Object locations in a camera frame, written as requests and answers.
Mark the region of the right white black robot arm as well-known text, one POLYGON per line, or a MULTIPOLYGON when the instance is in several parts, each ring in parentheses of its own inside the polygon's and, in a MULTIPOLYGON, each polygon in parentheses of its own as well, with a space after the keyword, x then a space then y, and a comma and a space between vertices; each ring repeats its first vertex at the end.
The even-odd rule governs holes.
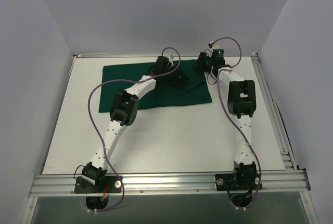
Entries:
POLYGON ((243 189, 257 177, 258 161, 251 147, 251 126, 257 108, 255 82, 237 74, 224 59, 222 49, 201 52, 194 69, 212 74, 216 78, 217 93, 228 120, 235 127, 236 151, 231 183, 243 189))

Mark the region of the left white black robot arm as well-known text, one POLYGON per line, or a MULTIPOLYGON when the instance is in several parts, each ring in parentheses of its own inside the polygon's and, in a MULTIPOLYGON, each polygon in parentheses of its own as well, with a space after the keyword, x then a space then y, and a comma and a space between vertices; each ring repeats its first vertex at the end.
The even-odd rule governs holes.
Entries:
POLYGON ((113 82, 129 82, 131 87, 118 90, 114 96, 110 110, 110 121, 105 135, 99 132, 91 113, 91 99, 96 88, 88 97, 88 114, 101 140, 101 145, 82 169, 82 178, 92 192, 100 192, 105 186, 106 173, 110 165, 109 156, 113 153, 124 131, 136 119, 139 100, 153 91, 161 83, 183 83, 186 76, 180 70, 180 63, 173 62, 174 56, 158 56, 154 65, 141 77, 139 81, 116 79, 103 82, 102 87, 113 82))

